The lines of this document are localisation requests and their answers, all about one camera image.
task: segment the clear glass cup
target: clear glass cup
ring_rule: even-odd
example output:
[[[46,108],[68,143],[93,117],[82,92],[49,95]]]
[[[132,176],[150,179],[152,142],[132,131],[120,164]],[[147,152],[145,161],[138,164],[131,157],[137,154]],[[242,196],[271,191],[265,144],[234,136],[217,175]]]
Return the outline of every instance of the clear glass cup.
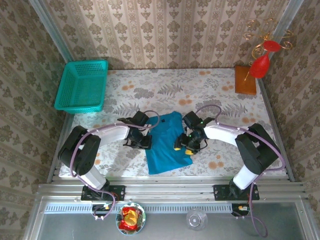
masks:
[[[207,214],[200,208],[192,208],[186,215],[186,224],[188,229],[200,231],[207,226]]]

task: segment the teal plastic basket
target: teal plastic basket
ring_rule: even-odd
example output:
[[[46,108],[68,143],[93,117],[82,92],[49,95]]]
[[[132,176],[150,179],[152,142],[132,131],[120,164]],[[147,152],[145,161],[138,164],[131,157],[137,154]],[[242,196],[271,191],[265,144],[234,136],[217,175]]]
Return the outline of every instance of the teal plastic basket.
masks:
[[[104,107],[108,62],[68,62],[63,70],[54,107],[69,114],[100,112]]]

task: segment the blue t-shirt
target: blue t-shirt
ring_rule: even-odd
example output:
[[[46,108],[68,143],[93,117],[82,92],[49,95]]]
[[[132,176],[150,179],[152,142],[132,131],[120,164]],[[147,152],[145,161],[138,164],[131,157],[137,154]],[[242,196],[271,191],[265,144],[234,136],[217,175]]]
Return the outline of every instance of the blue t-shirt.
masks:
[[[147,123],[154,125],[157,120],[158,117],[154,116]],[[160,116],[159,124],[148,133],[152,135],[152,147],[145,150],[149,174],[160,174],[192,164],[185,149],[174,150],[175,141],[183,132],[182,115],[179,112]]]

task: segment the wooden block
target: wooden block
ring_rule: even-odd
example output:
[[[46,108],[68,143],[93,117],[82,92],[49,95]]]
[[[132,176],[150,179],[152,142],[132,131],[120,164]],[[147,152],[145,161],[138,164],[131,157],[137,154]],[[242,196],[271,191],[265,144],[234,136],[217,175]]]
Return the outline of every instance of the wooden block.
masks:
[[[235,66],[235,92],[237,94],[257,95],[256,79],[249,73],[249,66]]]

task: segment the plate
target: plate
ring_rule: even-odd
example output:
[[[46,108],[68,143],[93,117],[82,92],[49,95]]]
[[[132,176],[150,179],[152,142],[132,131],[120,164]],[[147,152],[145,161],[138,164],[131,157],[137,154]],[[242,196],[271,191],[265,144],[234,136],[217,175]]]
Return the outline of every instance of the plate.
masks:
[[[138,217],[138,221],[137,221],[137,229],[136,230],[129,231],[129,230],[124,230],[124,229],[119,229],[119,224],[121,223],[121,221],[122,221],[122,219],[124,217],[123,213],[122,213],[122,208],[126,208],[126,207],[135,208],[135,209],[138,209],[140,211],[140,214],[139,214],[139,217]],[[135,202],[129,202],[129,203],[123,205],[120,208],[119,212],[117,213],[117,215],[115,217],[116,227],[124,235],[137,234],[144,227],[145,223],[146,223],[146,212],[145,212],[145,210],[143,209],[142,206],[140,206],[138,203],[135,203]]]

